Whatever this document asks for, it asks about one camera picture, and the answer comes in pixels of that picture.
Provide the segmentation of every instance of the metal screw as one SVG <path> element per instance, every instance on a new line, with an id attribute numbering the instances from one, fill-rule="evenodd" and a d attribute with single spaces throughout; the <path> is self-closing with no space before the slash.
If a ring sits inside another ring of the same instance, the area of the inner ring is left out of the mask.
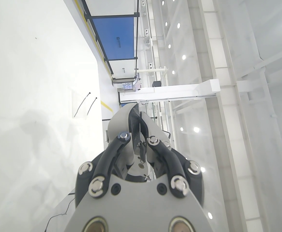
<path id="1" fill-rule="evenodd" d="M 102 187 L 103 182 L 97 180 L 93 182 L 91 190 L 96 193 L 97 191 L 101 190 Z"/>
<path id="2" fill-rule="evenodd" d="M 102 195 L 103 193 L 103 181 L 105 180 L 105 178 L 103 176 L 97 176 L 96 178 L 94 178 L 88 187 L 88 193 L 92 196 L 92 197 L 99 197 L 100 195 Z"/>
<path id="3" fill-rule="evenodd" d="M 197 162 L 190 160 L 189 168 L 187 169 L 191 174 L 198 175 L 201 173 L 201 168 Z"/>
<path id="4" fill-rule="evenodd" d="M 171 188 L 177 189 L 183 193 L 184 196 L 188 193 L 188 182 L 186 179 L 180 175 L 175 175 L 171 179 Z"/>
<path id="5" fill-rule="evenodd" d="M 183 191 L 185 189 L 185 182 L 183 182 L 182 180 L 175 181 L 175 188 Z"/>
<path id="6" fill-rule="evenodd" d="M 126 139 L 128 137 L 127 133 L 121 133 L 121 139 Z"/>
<path id="7" fill-rule="evenodd" d="M 151 136 L 147 141 L 149 144 L 154 146 L 159 143 L 159 140 L 155 136 Z"/>
<path id="8" fill-rule="evenodd" d="M 82 175 L 85 172 L 90 172 L 92 170 L 93 164 L 91 162 L 83 163 L 79 168 L 79 175 Z"/>

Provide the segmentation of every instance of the white ceiling beam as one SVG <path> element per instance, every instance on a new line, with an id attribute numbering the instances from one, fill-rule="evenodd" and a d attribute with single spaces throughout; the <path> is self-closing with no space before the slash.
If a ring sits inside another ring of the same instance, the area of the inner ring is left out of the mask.
<path id="1" fill-rule="evenodd" d="M 268 59 L 266 59 L 266 60 L 264 60 L 264 61 L 262 61 L 262 62 L 256 64 L 253 68 L 251 68 L 250 70 L 247 70 L 246 72 L 244 72 L 244 73 L 242 74 L 242 77 L 245 76 L 245 75 L 247 75 L 247 74 L 250 74 L 250 73 L 252 73 L 253 71 L 258 70 L 258 69 L 260 69 L 260 68 L 262 68 L 262 67 L 264 67 L 264 66 L 267 66 L 267 65 L 269 65 L 269 64 L 271 64 L 271 63 L 273 63 L 273 62 L 275 62 L 275 61 L 278 61 L 278 60 L 280 60 L 281 58 L 282 58 L 282 51 L 279 52 L 279 53 L 277 53 L 276 55 L 274 55 L 274 56 L 272 56 L 272 57 L 270 57 L 270 58 L 268 58 Z"/>

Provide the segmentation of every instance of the silver bolt head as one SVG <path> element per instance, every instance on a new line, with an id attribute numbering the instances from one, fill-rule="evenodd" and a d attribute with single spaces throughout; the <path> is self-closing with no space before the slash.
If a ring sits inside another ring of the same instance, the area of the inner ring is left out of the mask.
<path id="1" fill-rule="evenodd" d="M 96 181 L 93 182 L 91 189 L 92 189 L 93 192 L 97 192 L 97 191 L 101 190 L 102 187 L 103 187 L 103 182 L 96 180 Z"/>
<path id="2" fill-rule="evenodd" d="M 153 144 L 153 143 L 157 143 L 158 142 L 158 139 L 155 138 L 154 136 L 151 138 L 150 142 Z"/>
<path id="3" fill-rule="evenodd" d="M 127 133 L 121 133 L 121 139 L 126 139 L 128 137 Z"/>
<path id="4" fill-rule="evenodd" d="M 92 165 L 91 162 L 83 163 L 79 168 L 79 175 L 82 175 L 85 172 L 91 171 L 92 167 L 93 167 L 93 165 Z"/>
<path id="5" fill-rule="evenodd" d="M 186 184 L 185 184 L 184 181 L 179 179 L 179 180 L 175 181 L 175 188 L 177 190 L 184 191 L 184 189 L 186 189 Z"/>
<path id="6" fill-rule="evenodd" d="M 188 171 L 191 174 L 198 175 L 201 172 L 200 166 L 195 161 L 190 160 L 189 166 L 190 166 L 190 169 L 188 169 Z"/>

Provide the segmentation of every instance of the logo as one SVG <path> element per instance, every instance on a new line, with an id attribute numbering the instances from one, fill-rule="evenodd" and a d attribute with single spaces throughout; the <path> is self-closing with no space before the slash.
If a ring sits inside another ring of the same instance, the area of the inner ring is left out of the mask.
<path id="1" fill-rule="evenodd" d="M 117 40 L 118 47 L 120 48 L 120 47 L 121 47 L 121 41 L 120 41 L 120 38 L 119 38 L 119 37 L 116 37 L 116 40 Z"/>

